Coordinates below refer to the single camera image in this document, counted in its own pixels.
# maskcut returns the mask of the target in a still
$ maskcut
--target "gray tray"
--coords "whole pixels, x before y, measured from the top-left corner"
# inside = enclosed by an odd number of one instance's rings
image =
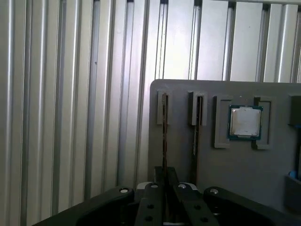
[[[285,212],[285,175],[294,169],[297,131],[288,125],[290,96],[301,84],[155,80],[150,89],[149,180],[162,164],[160,98],[168,94],[168,166],[189,182],[195,114],[191,97],[203,97],[197,187],[220,186]],[[229,105],[263,106],[259,141],[229,140]]]

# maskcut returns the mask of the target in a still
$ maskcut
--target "screw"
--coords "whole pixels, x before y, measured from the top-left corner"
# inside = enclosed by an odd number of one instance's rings
[[[179,188],[186,188],[186,185],[185,184],[179,184],[178,187]]]
[[[121,192],[121,193],[127,193],[128,190],[127,190],[126,188],[123,188],[123,189],[120,190],[120,192]]]
[[[215,189],[215,188],[212,188],[212,189],[210,190],[210,192],[213,193],[213,194],[218,194],[218,190]]]

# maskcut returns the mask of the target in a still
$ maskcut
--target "vertical ridge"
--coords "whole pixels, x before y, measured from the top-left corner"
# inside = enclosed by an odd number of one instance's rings
[[[123,63],[123,77],[121,87],[121,103],[120,103],[120,122],[119,122],[119,143],[118,143],[118,169],[117,184],[124,185],[125,171],[125,143],[127,137],[127,115],[128,115],[128,94],[129,79],[131,69],[131,47],[133,40],[133,18],[134,18],[134,2],[127,2],[126,22],[125,22],[125,52]]]
[[[46,36],[45,36],[45,79],[44,79],[44,128],[43,128],[43,158],[41,166],[41,220],[51,216],[53,204],[53,170],[55,149],[55,111],[57,98],[57,85],[59,75],[57,72],[59,52],[59,23],[60,0],[48,0],[46,5]]]
[[[91,198],[92,192],[92,153],[93,153],[93,136],[94,136],[94,120],[95,120],[95,93],[96,93],[96,73],[97,73],[97,53],[99,38],[99,17],[100,17],[100,1],[93,2],[93,37],[91,51],[91,72],[89,87],[89,117],[88,117],[88,138],[86,148],[85,163],[85,194],[84,198]]]
[[[128,93],[128,108],[131,109],[131,113],[127,115],[128,126],[125,142],[124,170],[124,185],[130,187],[135,186],[136,181],[146,11],[147,4],[145,0],[134,3],[133,41]]]
[[[87,143],[88,99],[91,68],[93,0],[81,4],[79,25],[78,87],[75,116],[72,206],[83,202]]]
[[[66,2],[58,211],[72,205],[80,1]]]
[[[22,143],[22,175],[21,175],[21,209],[20,225],[27,221],[27,190],[28,190],[28,145],[29,145],[29,86],[31,71],[31,30],[32,30],[32,0],[26,1],[25,24],[25,65],[24,65],[24,97],[23,97],[23,143]]]
[[[14,18],[10,225],[20,225],[26,2],[16,0]]]
[[[106,137],[106,149],[110,151],[105,154],[105,161],[109,162],[109,164],[104,165],[104,168],[102,168],[103,181],[101,181],[101,183],[103,184],[103,190],[114,187],[117,181],[120,102],[125,54],[126,8],[126,0],[116,0],[112,24],[111,77],[108,90],[109,102]]]
[[[269,24],[267,24],[268,34],[264,59],[263,82],[274,82],[275,79],[282,7],[282,5],[278,4],[271,4],[269,7]]]
[[[190,80],[197,79],[198,52],[199,52],[199,45],[200,45],[201,14],[202,14],[202,1],[195,0],[194,7],[193,7],[189,71],[188,71],[188,79],[190,79]]]
[[[257,68],[255,81],[263,82],[264,80],[264,68],[266,60],[268,32],[269,32],[269,17],[270,17],[270,5],[263,4],[261,12],[261,24],[259,32],[259,45],[257,55]]]
[[[157,54],[157,38],[159,30],[159,14],[160,0],[152,0],[148,2],[148,11],[146,24],[146,40],[145,43],[145,66],[144,78],[142,82],[142,100],[141,100],[141,116],[140,116],[140,134],[138,146],[138,163],[136,183],[147,181],[148,176],[148,146],[149,146],[149,111],[150,111],[150,86],[156,78],[156,58]]]
[[[223,81],[230,81],[234,27],[235,27],[235,11],[236,11],[236,3],[229,2],[228,13],[227,13],[224,61],[223,61],[223,70],[222,70]]]
[[[164,79],[188,79],[193,6],[194,0],[168,3]]]
[[[291,82],[297,12],[297,5],[284,5],[282,8],[277,70],[274,82]]]
[[[168,1],[160,3],[155,79],[163,79],[164,76],[167,15]]]
[[[91,196],[104,188],[104,167],[106,165],[108,85],[110,78],[111,29],[113,1],[100,1],[98,55],[96,68],[95,117],[92,147]]]
[[[29,90],[29,147],[27,224],[41,220],[44,129],[44,81],[46,59],[46,0],[32,6],[31,71]]]
[[[4,45],[1,45],[0,54],[3,57],[3,63],[0,63],[3,69],[3,76],[1,76],[1,103],[4,109],[1,112],[1,127],[4,129],[1,133],[0,145],[2,149],[1,155],[1,179],[3,185],[1,186],[0,198],[1,214],[0,222],[4,225],[9,225],[10,215],[10,190],[11,190],[11,136],[12,136],[12,95],[13,95],[13,58],[14,58],[14,17],[15,5],[13,0],[6,1],[1,5],[1,22],[0,31],[7,34],[1,37]]]
[[[198,80],[222,80],[228,11],[226,1],[203,0],[196,65]]]
[[[298,8],[298,19],[297,19],[296,36],[295,36],[291,82],[297,82],[297,83],[301,82],[300,63],[301,63],[301,8]]]
[[[231,81],[255,81],[261,12],[262,3],[236,3]]]
[[[52,171],[52,195],[51,215],[58,213],[59,181],[60,181],[60,151],[61,151],[61,126],[63,108],[63,73],[64,73],[64,49],[66,36],[66,1],[59,0],[58,9],[58,34],[56,55],[56,85],[55,85],[55,128]]]

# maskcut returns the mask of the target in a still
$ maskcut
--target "silver corrugated panel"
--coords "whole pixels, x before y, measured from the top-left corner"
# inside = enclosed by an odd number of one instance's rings
[[[155,79],[301,82],[297,4],[1,1],[0,225],[147,181]]]

